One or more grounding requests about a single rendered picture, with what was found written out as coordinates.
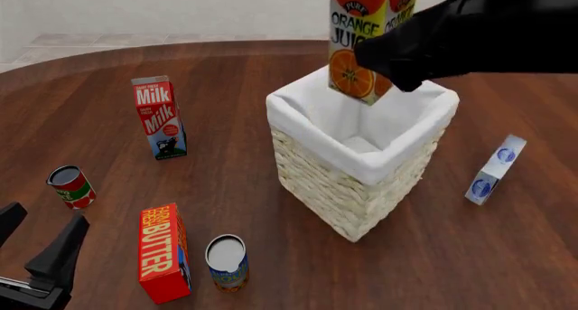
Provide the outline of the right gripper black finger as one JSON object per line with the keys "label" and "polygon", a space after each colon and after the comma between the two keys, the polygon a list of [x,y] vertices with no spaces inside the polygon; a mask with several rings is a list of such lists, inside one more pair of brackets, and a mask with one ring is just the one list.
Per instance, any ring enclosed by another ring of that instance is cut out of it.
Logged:
{"label": "right gripper black finger", "polygon": [[354,55],[359,66],[384,76],[403,92],[448,76],[446,61],[425,38],[382,35],[357,43]]}

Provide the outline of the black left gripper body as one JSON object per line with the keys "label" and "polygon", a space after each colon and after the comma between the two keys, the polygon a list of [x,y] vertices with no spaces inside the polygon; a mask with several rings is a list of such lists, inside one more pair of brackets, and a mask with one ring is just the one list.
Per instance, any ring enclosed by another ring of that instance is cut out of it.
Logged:
{"label": "black left gripper body", "polygon": [[0,310],[64,310],[70,300],[60,287],[39,290],[27,282],[0,277]]}

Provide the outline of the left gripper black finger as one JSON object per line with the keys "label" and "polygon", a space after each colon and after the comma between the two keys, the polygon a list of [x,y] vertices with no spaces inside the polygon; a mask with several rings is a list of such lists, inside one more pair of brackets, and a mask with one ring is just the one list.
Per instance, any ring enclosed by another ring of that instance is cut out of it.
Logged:
{"label": "left gripper black finger", "polygon": [[44,291],[59,287],[70,292],[80,248],[88,230],[88,221],[76,212],[57,238],[25,264],[24,268],[31,274],[30,287]]}
{"label": "left gripper black finger", "polygon": [[11,202],[0,210],[0,248],[27,216],[27,210],[19,202]]}

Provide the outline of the orange juice carton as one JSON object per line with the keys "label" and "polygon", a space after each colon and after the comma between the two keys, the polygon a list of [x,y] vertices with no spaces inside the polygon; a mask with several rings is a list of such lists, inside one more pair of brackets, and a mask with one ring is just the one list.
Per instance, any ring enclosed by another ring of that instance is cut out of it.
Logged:
{"label": "orange juice carton", "polygon": [[384,76],[361,68],[357,43],[376,38],[412,16],[416,0],[331,0],[328,85],[367,105],[392,87]]}

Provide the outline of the woven basket with white liner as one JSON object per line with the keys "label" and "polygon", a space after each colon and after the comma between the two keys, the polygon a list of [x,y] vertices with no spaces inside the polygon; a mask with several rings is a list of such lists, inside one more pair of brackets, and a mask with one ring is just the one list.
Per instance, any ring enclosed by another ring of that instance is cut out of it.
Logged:
{"label": "woven basket with white liner", "polygon": [[425,81],[368,106],[320,68],[266,98],[281,185],[348,241],[359,241],[421,180],[460,99]]}

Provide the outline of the red tomato sauce can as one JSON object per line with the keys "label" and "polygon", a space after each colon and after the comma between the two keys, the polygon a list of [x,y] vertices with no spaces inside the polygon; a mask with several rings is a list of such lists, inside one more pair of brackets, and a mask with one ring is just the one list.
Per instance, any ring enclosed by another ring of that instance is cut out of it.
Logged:
{"label": "red tomato sauce can", "polygon": [[63,165],[52,171],[46,183],[72,210],[85,209],[96,200],[96,192],[85,174],[76,165]]}

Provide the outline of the red butter box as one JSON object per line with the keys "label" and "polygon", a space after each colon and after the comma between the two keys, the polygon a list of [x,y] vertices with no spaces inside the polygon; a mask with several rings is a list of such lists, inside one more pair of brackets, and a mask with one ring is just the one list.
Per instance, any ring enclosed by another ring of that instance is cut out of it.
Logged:
{"label": "red butter box", "polygon": [[140,213],[138,282],[158,305],[191,294],[186,229],[175,203]]}

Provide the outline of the white and blue cheese box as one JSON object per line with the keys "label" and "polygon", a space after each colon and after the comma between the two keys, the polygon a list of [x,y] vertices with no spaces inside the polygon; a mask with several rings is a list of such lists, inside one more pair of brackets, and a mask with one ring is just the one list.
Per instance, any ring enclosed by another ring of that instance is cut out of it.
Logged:
{"label": "white and blue cheese box", "polygon": [[485,203],[526,144],[527,141],[524,138],[507,136],[493,152],[488,162],[478,171],[464,197],[479,206]]}

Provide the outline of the red and white milk carton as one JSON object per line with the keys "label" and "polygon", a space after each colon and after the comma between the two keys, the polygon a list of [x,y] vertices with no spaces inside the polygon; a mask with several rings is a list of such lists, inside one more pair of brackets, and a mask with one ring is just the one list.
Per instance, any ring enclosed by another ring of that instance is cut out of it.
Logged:
{"label": "red and white milk carton", "polygon": [[131,79],[135,108],[156,160],[187,155],[187,141],[168,76]]}

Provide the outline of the blue and yellow soup can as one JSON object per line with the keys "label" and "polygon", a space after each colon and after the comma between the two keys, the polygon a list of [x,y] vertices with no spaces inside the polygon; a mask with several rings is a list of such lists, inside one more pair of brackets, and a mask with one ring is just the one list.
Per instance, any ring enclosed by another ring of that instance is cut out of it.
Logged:
{"label": "blue and yellow soup can", "polygon": [[205,250],[205,260],[218,290],[234,293],[249,280],[247,248],[244,241],[233,234],[213,239]]}

